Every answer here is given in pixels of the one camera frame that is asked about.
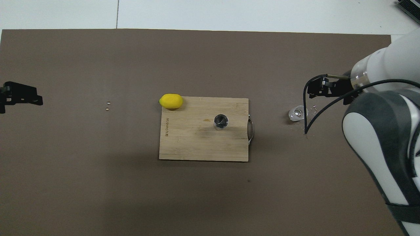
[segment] yellow lemon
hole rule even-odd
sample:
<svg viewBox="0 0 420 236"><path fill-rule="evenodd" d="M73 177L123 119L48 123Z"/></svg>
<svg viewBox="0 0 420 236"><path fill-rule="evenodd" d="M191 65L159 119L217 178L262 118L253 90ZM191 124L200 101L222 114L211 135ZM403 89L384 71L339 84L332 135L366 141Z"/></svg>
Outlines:
<svg viewBox="0 0 420 236"><path fill-rule="evenodd" d="M159 99L159 103L167 109L179 108L184 101L179 94L168 93Z"/></svg>

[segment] black mount bracket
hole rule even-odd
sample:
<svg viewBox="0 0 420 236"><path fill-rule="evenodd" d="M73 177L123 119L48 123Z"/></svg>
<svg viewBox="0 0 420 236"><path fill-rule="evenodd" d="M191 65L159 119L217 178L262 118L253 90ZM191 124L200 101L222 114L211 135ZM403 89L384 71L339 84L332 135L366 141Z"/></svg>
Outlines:
<svg viewBox="0 0 420 236"><path fill-rule="evenodd" d="M330 82L328 78L335 78L338 80ZM353 86L348 77L327 75L310 82L308 85L307 93L309 94L309 98L318 96L339 97L352 90ZM344 98L343 104L350 104L357 96L358 94L355 94Z"/></svg>
<svg viewBox="0 0 420 236"><path fill-rule="evenodd" d="M15 82L5 82L0 87L0 114L6 113L5 105L30 103L41 106L42 97L37 94L37 88Z"/></svg>

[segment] bamboo cutting board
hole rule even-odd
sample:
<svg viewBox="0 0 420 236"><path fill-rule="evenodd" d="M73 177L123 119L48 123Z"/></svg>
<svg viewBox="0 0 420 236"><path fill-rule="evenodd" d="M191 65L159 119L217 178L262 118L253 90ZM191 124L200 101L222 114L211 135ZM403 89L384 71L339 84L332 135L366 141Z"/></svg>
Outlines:
<svg viewBox="0 0 420 236"><path fill-rule="evenodd" d="M162 108L159 159L248 161L248 99L182 97L178 109ZM216 130L224 114L228 126Z"/></svg>

